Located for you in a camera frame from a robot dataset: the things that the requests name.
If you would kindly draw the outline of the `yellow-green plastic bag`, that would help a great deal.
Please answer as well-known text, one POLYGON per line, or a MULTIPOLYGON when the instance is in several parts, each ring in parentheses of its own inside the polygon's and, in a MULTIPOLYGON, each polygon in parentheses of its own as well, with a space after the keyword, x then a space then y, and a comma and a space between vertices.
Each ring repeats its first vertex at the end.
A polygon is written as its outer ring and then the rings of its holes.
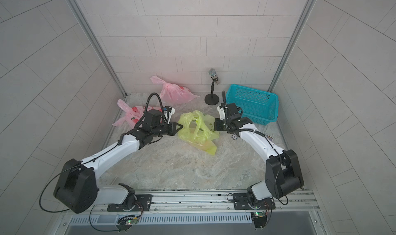
POLYGON ((195 110, 183 113, 178 123, 183 126, 177 133, 179 139, 209 155, 214 156, 216 154, 217 146, 213 141, 219 138, 220 133, 215 131, 215 118, 213 116, 195 110))

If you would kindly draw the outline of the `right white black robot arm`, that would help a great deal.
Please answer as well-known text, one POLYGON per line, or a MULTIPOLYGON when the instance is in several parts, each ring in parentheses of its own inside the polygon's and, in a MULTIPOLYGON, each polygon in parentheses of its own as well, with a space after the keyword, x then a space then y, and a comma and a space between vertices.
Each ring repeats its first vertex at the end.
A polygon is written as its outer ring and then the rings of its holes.
POLYGON ((270 199, 280 200, 304 186, 303 174, 297 154, 272 143, 260 132, 243 110, 234 103, 223 102, 217 107, 220 117, 215 119, 215 131, 226 131, 233 139, 247 142, 266 162, 265 179, 247 188, 247 203, 253 209, 262 208, 270 199))

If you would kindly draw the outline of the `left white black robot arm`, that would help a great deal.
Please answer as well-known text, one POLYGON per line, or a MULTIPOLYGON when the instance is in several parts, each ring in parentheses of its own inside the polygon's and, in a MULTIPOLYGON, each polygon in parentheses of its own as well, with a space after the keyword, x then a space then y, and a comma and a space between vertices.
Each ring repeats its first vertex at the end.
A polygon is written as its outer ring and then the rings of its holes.
POLYGON ((98 179, 125 157, 160 141, 175 136, 183 126, 171 121, 175 109, 161 105, 158 110, 144 106, 143 116, 133 129, 120 135, 114 144, 82 160, 67 161, 57 180, 53 196, 76 214, 91 206, 115 204, 124 210, 137 206, 135 190, 126 184, 99 186, 98 179))

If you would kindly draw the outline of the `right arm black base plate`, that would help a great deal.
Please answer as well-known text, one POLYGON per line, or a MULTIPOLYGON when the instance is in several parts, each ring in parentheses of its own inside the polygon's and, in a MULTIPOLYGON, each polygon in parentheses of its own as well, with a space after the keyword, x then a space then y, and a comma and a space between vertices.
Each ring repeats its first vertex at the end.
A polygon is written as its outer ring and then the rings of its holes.
POLYGON ((276 208, 272 198, 257 200, 254 195, 248 193, 234 193, 233 204, 235 210, 274 210, 276 208))

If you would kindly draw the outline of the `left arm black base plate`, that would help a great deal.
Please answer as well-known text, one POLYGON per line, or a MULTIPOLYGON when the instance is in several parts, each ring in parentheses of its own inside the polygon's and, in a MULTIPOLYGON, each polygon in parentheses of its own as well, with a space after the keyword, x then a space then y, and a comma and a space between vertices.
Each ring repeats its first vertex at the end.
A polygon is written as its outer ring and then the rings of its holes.
POLYGON ((149 211, 152 195, 131 195, 121 204, 109 204, 107 207, 108 212, 130 212, 130 211, 149 211))

